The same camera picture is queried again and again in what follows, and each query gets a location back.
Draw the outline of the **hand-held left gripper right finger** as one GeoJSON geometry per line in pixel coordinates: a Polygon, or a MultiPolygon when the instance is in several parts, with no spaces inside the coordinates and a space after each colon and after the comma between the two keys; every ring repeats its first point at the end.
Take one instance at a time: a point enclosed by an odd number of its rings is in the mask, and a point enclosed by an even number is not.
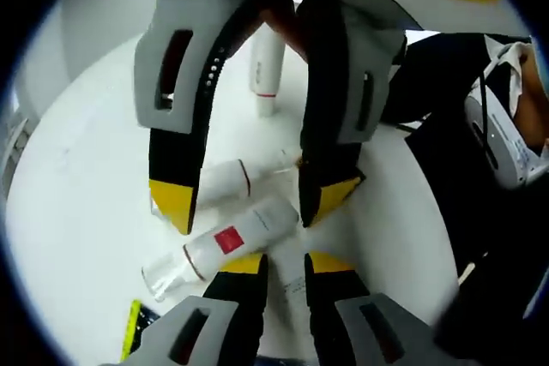
{"type": "Polygon", "coordinates": [[[310,330],[321,365],[434,365],[430,328],[324,252],[305,255],[310,330]]]}

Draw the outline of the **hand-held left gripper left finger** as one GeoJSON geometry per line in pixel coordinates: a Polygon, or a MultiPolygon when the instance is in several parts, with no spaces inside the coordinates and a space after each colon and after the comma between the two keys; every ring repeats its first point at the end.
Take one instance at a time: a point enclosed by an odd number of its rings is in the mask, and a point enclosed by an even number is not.
{"type": "Polygon", "coordinates": [[[188,296],[147,327],[121,365],[252,365],[263,333],[268,257],[225,265],[201,296],[188,296]]]}

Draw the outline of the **person's right hand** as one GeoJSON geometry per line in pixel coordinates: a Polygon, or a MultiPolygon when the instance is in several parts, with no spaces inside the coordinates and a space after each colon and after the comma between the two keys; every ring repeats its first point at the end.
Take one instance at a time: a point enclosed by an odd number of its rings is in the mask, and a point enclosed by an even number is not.
{"type": "Polygon", "coordinates": [[[308,62],[305,41],[293,0],[265,0],[260,8],[261,19],[276,32],[304,62],[308,62]]]}

